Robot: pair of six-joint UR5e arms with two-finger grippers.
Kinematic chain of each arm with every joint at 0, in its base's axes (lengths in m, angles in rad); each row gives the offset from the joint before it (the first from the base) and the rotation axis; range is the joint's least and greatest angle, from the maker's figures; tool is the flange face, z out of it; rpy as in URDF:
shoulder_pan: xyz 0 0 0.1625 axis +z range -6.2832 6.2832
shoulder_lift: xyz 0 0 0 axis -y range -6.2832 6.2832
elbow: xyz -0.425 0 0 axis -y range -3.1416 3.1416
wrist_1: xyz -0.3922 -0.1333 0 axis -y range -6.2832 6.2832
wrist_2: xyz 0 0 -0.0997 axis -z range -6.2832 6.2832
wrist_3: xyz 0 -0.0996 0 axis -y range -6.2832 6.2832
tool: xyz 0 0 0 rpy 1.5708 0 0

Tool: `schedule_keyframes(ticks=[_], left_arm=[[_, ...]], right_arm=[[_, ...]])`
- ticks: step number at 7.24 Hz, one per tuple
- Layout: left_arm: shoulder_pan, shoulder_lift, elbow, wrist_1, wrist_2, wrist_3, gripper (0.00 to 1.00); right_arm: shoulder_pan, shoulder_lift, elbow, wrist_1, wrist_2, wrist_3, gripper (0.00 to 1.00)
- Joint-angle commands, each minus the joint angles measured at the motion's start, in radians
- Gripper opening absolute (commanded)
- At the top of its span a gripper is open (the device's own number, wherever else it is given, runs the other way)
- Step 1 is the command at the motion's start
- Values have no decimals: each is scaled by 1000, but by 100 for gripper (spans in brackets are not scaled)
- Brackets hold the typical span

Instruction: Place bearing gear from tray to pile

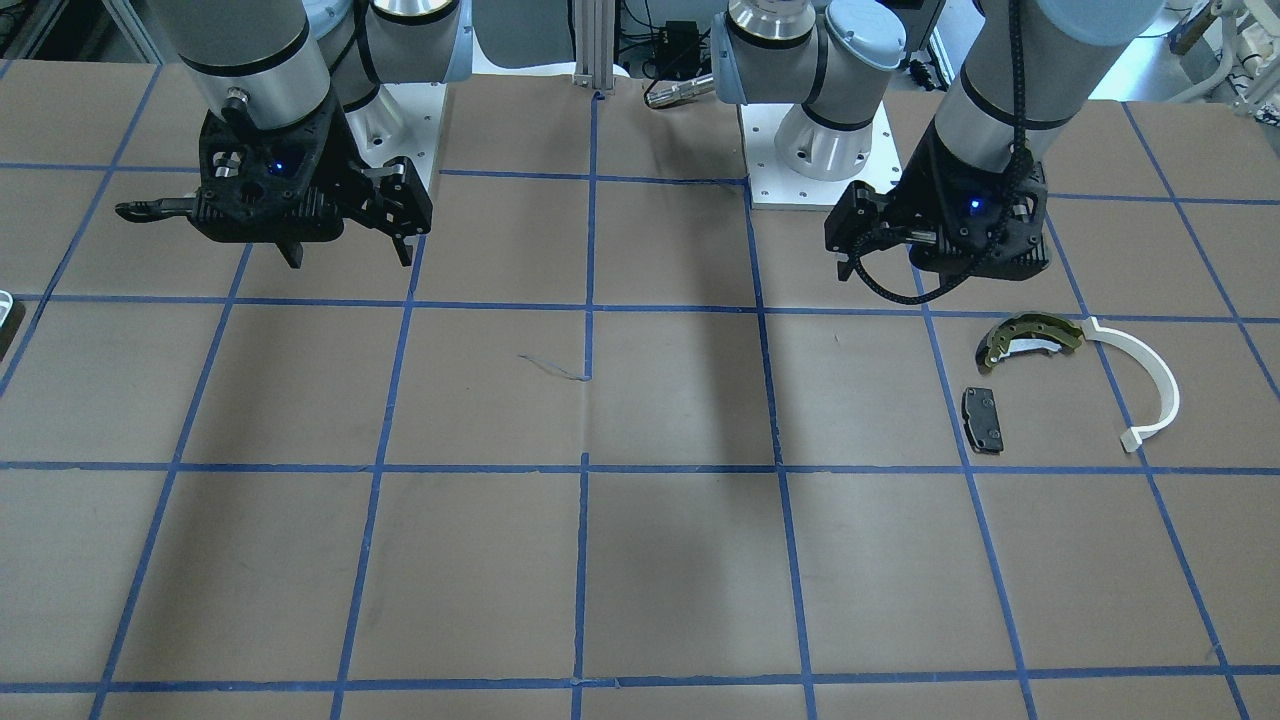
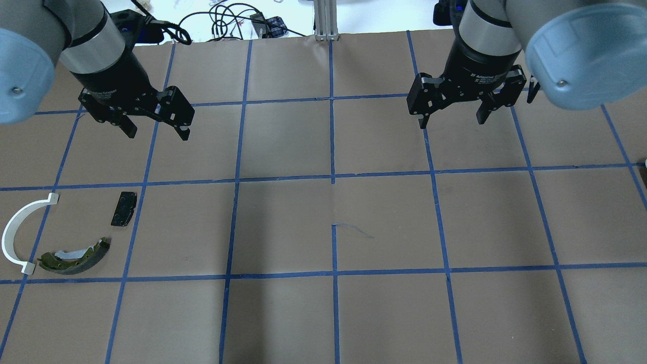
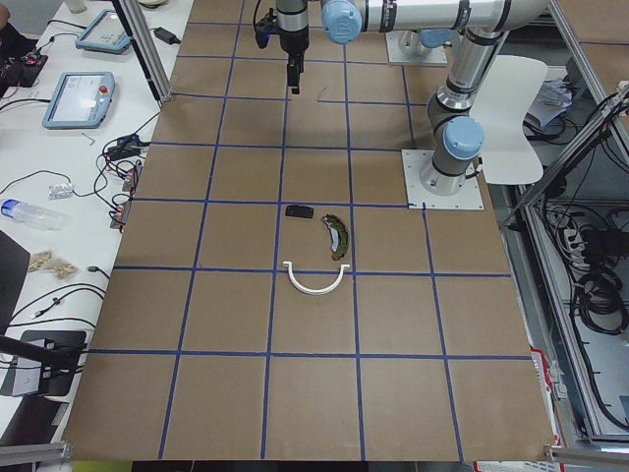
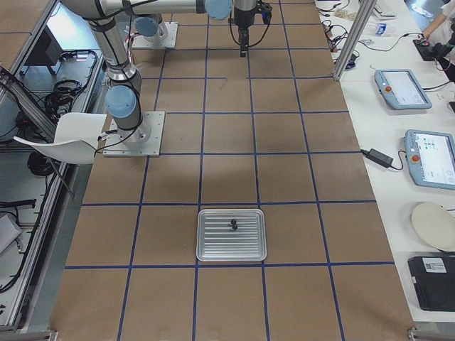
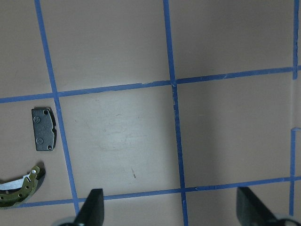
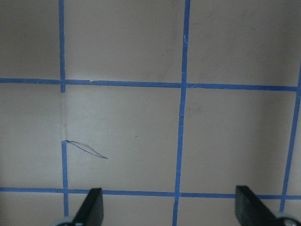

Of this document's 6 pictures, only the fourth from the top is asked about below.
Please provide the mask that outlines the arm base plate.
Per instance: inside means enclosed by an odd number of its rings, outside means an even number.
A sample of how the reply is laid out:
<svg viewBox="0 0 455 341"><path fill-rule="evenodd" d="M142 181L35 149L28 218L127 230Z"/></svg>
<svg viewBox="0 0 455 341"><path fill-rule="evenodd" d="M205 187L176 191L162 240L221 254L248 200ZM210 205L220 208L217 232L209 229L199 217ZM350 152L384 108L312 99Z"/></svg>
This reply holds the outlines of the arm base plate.
<svg viewBox="0 0 455 341"><path fill-rule="evenodd" d="M107 136L107 147L102 150L106 157L158 157L164 130L165 112L142 112L142 123L129 137L129 132L119 130L112 119L110 129L116 133Z"/></svg>
<svg viewBox="0 0 455 341"><path fill-rule="evenodd" d="M161 23L151 18L136 21L137 36L134 37L132 48L138 50L174 49L178 31L177 22Z"/></svg>

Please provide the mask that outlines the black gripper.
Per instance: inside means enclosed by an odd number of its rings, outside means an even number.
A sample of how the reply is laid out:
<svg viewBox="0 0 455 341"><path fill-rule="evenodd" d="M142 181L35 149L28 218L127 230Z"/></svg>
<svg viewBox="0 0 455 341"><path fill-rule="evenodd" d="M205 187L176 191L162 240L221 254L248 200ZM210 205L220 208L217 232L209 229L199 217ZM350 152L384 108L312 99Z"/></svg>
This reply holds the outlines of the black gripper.
<svg viewBox="0 0 455 341"><path fill-rule="evenodd" d="M245 58L248 53L248 28L255 23L257 8L244 11L237 7L234 8L234 23L238 27L240 57Z"/></svg>

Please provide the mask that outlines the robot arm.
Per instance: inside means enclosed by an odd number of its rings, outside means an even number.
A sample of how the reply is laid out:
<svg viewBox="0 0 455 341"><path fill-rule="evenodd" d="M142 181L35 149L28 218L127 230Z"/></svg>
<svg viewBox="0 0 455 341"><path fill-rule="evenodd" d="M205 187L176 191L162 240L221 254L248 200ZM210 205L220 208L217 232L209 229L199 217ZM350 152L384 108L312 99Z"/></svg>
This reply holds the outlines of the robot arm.
<svg viewBox="0 0 455 341"><path fill-rule="evenodd" d="M161 149L164 112L145 112L140 105L141 75L130 60L116 26L115 16L150 18L151 32L159 34L159 16L168 13L207 13L204 1L63 1L74 14L86 20L105 57L110 88L105 109L117 131L103 149L105 156L158 156Z"/></svg>
<svg viewBox="0 0 455 341"><path fill-rule="evenodd" d="M152 43L168 38L169 23L164 23L164 13L205 13L213 20L229 18L235 24L240 56L247 56L250 45L249 27L255 16L263 12L262 1L123 1L122 10L134 18L137 33Z"/></svg>

